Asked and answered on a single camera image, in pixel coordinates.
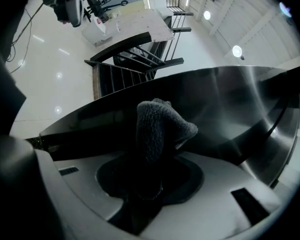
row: staircase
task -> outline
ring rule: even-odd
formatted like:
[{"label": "staircase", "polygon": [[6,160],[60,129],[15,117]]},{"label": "staircase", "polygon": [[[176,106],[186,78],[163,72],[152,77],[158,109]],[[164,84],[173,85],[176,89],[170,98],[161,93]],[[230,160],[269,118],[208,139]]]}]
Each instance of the staircase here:
[{"label": "staircase", "polygon": [[[173,40],[170,41],[169,46],[168,41],[161,41],[154,42],[149,50],[143,49],[141,45],[149,43],[149,40],[151,40],[150,34],[147,32],[117,43],[113,47],[96,54],[90,60],[84,61],[93,67],[92,77],[95,100],[125,88],[153,80],[157,70],[184,63],[183,58],[173,59],[173,56],[181,33],[191,31],[189,27],[182,28],[185,17],[191,13],[189,14],[179,9],[178,11],[173,10],[173,14],[175,17],[174,21],[172,16],[164,20],[174,36],[176,33],[179,33],[173,50],[171,50]],[[170,50],[172,56],[171,59],[167,59]],[[111,57],[113,57],[114,65],[104,63],[106,59]]]}]

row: white tiled floor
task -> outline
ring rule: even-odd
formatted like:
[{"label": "white tiled floor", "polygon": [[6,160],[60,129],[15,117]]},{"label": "white tiled floor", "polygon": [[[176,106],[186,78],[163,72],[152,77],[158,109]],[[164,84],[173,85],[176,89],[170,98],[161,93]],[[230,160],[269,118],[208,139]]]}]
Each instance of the white tiled floor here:
[{"label": "white tiled floor", "polygon": [[[32,16],[41,3],[42,0],[29,0],[25,8]],[[24,12],[14,40],[28,21]],[[45,5],[33,18],[25,61],[12,74],[26,101],[11,135],[36,137],[58,119],[93,101],[92,68],[84,60],[96,52],[81,34],[85,26],[86,22],[77,28],[58,22],[54,11]],[[30,26],[15,45],[15,59],[6,63],[10,72],[23,61],[29,34]]]}]

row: black cable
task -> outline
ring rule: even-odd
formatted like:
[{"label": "black cable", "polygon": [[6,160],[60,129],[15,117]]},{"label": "black cable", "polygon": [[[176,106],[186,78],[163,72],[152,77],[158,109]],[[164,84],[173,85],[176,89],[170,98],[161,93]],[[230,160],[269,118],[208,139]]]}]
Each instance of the black cable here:
[{"label": "black cable", "polygon": [[26,51],[25,51],[25,55],[24,55],[24,58],[22,60],[22,63],[20,64],[20,66],[18,66],[15,70],[11,71],[10,74],[12,74],[13,72],[17,71],[21,66],[22,64],[24,63],[25,59],[26,59],[26,56],[27,56],[27,53],[28,53],[28,48],[29,48],[29,43],[30,43],[30,38],[31,38],[31,28],[32,28],[32,18],[34,17],[34,15],[31,17],[29,12],[27,11],[27,9],[24,9],[26,11],[26,13],[29,15],[30,17],[30,32],[29,32],[29,40],[28,40],[28,44],[26,45]]},{"label": "black cable", "polygon": [[15,57],[16,57],[16,48],[15,48],[15,45],[13,44],[12,47],[13,47],[13,50],[14,50],[14,55],[13,55],[13,58],[10,59],[11,58],[11,52],[10,52],[9,57],[6,59],[7,62],[12,62],[15,59]]},{"label": "black cable", "polygon": [[22,29],[22,31],[20,32],[19,36],[17,37],[17,39],[15,41],[12,42],[13,45],[15,45],[19,38],[21,37],[21,35],[24,33],[24,31],[26,30],[27,26],[29,25],[29,23],[32,21],[32,19],[34,18],[34,16],[39,12],[39,10],[41,9],[41,7],[44,5],[44,3],[42,3],[39,8],[35,11],[34,15],[32,17],[30,17],[29,22],[25,25],[25,27]]}]

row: wooden board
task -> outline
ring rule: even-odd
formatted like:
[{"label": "wooden board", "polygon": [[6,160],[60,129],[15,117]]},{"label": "wooden board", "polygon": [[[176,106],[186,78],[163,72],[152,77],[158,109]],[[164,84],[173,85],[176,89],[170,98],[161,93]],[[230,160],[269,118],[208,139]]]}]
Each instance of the wooden board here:
[{"label": "wooden board", "polygon": [[145,32],[150,33],[152,42],[174,39],[174,35],[171,34],[170,29],[162,18],[149,9],[121,15],[110,19],[105,25],[113,24],[113,21],[118,23],[120,33],[104,41],[102,44],[96,45],[96,54],[122,40]]},{"label": "wooden board", "polygon": [[93,98],[94,100],[101,98],[101,89],[100,89],[100,70],[99,65],[97,64],[92,68],[92,86],[93,86]]}]

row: black slot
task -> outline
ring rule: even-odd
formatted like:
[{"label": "black slot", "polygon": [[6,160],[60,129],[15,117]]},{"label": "black slot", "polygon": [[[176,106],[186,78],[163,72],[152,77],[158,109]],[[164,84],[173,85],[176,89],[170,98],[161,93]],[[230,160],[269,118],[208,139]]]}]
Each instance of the black slot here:
[{"label": "black slot", "polygon": [[252,226],[269,215],[265,208],[245,188],[232,191],[231,194]]},{"label": "black slot", "polygon": [[79,169],[77,167],[72,166],[72,167],[60,169],[59,173],[61,174],[61,176],[64,176],[64,175],[75,173],[77,171],[79,171]]}]

